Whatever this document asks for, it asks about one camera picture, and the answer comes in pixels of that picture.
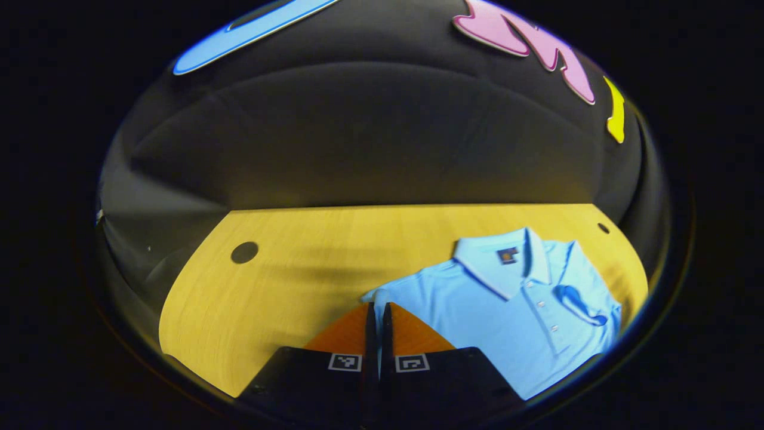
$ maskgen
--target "polo shirt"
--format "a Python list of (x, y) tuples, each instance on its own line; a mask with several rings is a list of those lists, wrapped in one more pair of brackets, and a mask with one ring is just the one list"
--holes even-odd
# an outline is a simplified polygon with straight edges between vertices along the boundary
[(542, 241), (530, 228), (462, 238), (453, 257), (382, 285), (457, 348), (479, 347), (523, 399), (549, 388), (616, 341), (621, 305), (578, 242)]

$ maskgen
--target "yellow foam shape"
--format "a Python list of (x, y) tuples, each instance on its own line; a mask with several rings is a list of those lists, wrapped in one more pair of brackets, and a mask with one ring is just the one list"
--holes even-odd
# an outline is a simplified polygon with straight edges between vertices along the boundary
[(607, 86), (610, 87), (610, 94), (613, 96), (613, 115), (607, 119), (607, 131), (610, 132), (618, 143), (623, 143), (623, 140), (626, 138), (623, 131), (623, 96), (621, 96), (620, 91), (609, 79), (603, 78)]

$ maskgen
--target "black background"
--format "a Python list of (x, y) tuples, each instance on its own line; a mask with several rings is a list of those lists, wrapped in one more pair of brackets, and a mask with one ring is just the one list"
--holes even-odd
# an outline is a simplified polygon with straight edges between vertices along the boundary
[[(760, 393), (748, 366), (762, 337), (753, 3), (504, 3), (620, 83), (664, 150), (681, 156), (698, 208), (691, 274), (664, 324), (617, 374), (533, 428), (752, 428)], [(134, 99), (184, 48), (259, 4), (16, 4), (6, 80), (18, 258), (5, 295), (9, 428), (231, 427), (112, 336), (83, 287), (92, 264), (83, 247), (99, 165)]]

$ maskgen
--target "shirt collar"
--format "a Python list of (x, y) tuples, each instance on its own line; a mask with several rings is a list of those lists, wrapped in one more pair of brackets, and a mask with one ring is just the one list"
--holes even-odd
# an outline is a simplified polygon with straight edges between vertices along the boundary
[[(502, 264), (497, 252), (509, 248), (516, 248), (524, 267)], [(526, 281), (552, 283), (544, 244), (539, 235), (528, 227), (496, 236), (461, 238), (454, 251), (454, 259), (507, 300), (516, 295)]]

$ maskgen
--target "wooden table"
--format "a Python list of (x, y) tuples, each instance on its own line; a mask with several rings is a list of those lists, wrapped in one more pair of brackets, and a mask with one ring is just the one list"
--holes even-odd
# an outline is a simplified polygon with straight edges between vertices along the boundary
[[(623, 326), (632, 321), (647, 297), (645, 272), (591, 204), (238, 210), (173, 284), (160, 317), (162, 351), (236, 397), (278, 347), (302, 347), (363, 293), (451, 258), (460, 237), (525, 226), (544, 240), (578, 240), (622, 304)], [(257, 255), (234, 263), (231, 252), (249, 241)]]

